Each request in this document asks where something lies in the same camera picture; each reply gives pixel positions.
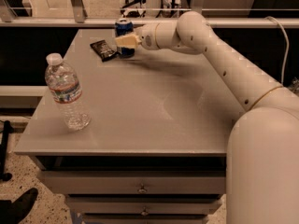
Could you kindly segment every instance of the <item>gray table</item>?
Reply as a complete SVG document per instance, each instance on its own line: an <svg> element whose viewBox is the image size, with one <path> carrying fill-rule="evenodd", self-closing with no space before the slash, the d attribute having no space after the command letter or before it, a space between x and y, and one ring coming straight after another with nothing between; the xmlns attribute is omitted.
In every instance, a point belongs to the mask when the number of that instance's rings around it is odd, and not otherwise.
<svg viewBox="0 0 299 224"><path fill-rule="evenodd" d="M87 220L204 223L221 205L226 145L244 110L202 55L138 48L102 63L89 45L105 39L114 49L113 36L80 30L65 56L91 124L68 131L47 91L15 152Z"/></svg>

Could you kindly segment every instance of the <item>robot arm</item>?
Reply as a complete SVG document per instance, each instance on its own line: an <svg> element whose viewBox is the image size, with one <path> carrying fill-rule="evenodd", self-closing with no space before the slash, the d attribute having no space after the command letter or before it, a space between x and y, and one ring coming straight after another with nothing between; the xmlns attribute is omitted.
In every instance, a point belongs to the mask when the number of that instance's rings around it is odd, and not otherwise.
<svg viewBox="0 0 299 224"><path fill-rule="evenodd" d="M227 223L297 223L299 97L219 39L196 12L136 33L145 49L203 53L248 111L227 147Z"/></svg>
<svg viewBox="0 0 299 224"><path fill-rule="evenodd" d="M299 101L293 103L294 95L288 89L217 37L197 12L184 13L178 21L145 25L137 28L136 33L145 49L204 54L246 111L258 107L262 99L270 96L276 98L263 105L291 106L299 110Z"/></svg>

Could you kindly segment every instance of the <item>can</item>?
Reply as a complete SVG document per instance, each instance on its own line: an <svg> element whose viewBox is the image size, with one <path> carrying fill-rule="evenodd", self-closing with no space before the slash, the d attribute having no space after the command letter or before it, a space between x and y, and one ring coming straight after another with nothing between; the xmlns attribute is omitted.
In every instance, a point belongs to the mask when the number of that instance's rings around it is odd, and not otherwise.
<svg viewBox="0 0 299 224"><path fill-rule="evenodd" d="M126 35L134 30L132 22L127 18L120 18L115 22L115 35ZM132 57L135 49L117 48L118 53L122 58Z"/></svg>

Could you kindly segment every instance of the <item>bottle label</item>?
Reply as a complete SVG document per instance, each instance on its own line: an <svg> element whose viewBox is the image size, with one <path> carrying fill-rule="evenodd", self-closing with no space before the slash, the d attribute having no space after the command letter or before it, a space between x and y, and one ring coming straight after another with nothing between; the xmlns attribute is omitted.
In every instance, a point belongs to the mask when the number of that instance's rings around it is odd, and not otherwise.
<svg viewBox="0 0 299 224"><path fill-rule="evenodd" d="M50 89L54 101L59 104L70 104L76 101L82 94L82 88L77 82L74 86L62 90Z"/></svg>

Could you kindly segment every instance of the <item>water bottle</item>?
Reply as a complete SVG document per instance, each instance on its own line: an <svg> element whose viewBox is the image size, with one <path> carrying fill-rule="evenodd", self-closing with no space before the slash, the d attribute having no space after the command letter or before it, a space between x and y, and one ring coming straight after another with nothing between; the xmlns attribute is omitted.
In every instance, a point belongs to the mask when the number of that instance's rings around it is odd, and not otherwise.
<svg viewBox="0 0 299 224"><path fill-rule="evenodd" d="M48 55L46 60L49 65L45 73L46 83L65 124L73 131L83 129L90 123L91 117L82 101L82 88L76 71L58 53Z"/></svg>

